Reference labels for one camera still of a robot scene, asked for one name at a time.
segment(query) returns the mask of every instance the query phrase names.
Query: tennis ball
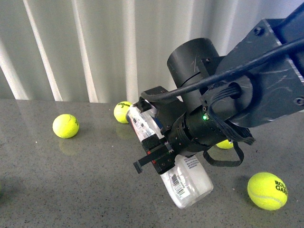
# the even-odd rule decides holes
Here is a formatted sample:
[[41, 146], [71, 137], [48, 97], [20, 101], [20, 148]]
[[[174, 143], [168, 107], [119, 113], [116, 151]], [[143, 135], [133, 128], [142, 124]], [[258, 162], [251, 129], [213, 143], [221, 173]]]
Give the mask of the tennis ball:
[[71, 138], [79, 130], [78, 120], [70, 114], [62, 114], [53, 122], [53, 131], [60, 138]]
[[233, 143], [229, 143], [228, 139], [226, 139], [226, 140], [218, 143], [217, 147], [227, 150], [227, 149], [231, 149], [233, 147]]
[[248, 182], [248, 194], [251, 200], [260, 208], [277, 210], [287, 202], [286, 185], [277, 176], [269, 172], [259, 172]]
[[130, 106], [132, 104], [128, 101], [122, 101], [120, 103], [118, 103], [115, 108], [114, 108], [114, 116], [116, 118], [116, 120], [122, 124], [127, 124], [127, 111], [129, 110]]

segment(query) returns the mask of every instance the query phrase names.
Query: green led light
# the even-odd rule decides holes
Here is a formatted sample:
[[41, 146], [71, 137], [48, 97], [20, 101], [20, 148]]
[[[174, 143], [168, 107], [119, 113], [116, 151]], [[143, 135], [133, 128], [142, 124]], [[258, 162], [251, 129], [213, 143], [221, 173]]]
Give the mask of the green led light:
[[203, 120], [208, 120], [209, 119], [209, 117], [208, 117], [208, 115], [205, 113], [204, 115], [203, 115]]

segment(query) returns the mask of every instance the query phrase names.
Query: gray countertop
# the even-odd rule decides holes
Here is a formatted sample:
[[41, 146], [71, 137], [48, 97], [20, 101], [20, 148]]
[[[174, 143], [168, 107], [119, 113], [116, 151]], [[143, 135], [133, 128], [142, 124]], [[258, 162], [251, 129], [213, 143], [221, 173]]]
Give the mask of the gray countertop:
[[[197, 157], [214, 190], [187, 209], [175, 206], [135, 133], [113, 117], [115, 104], [0, 100], [0, 227], [270, 228], [304, 227], [304, 113], [251, 129], [237, 168], [212, 167]], [[78, 134], [52, 131], [59, 115], [75, 115]], [[211, 149], [214, 153], [225, 154]], [[287, 185], [287, 204], [256, 207], [248, 179], [268, 171]]]

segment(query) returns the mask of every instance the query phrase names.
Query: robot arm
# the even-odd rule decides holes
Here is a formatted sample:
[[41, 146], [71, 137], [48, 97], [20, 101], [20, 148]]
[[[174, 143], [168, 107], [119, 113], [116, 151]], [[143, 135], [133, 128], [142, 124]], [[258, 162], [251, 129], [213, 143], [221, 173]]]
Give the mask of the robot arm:
[[[203, 152], [212, 165], [237, 166], [238, 142], [254, 141], [248, 128], [304, 109], [304, 4], [286, 19], [264, 19], [225, 57], [209, 39], [178, 47], [167, 65], [178, 89], [142, 93], [127, 115], [159, 174], [177, 154]], [[176, 98], [181, 95], [183, 102]], [[229, 139], [239, 161], [213, 160], [208, 150]]]

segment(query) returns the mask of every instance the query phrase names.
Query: white plastic bottle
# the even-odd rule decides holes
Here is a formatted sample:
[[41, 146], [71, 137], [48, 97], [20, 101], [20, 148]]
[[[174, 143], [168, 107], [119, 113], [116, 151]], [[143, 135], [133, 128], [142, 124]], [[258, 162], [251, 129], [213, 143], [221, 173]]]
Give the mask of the white plastic bottle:
[[[127, 119], [140, 142], [153, 134], [163, 137], [150, 113], [141, 113], [137, 107], [132, 106]], [[162, 174], [161, 178], [172, 200], [181, 209], [191, 206], [213, 190], [213, 184], [196, 156], [186, 158], [177, 155], [175, 166]]]
[[177, 155], [175, 166], [161, 175], [168, 193], [179, 208], [187, 208], [213, 190], [213, 184], [196, 158]]

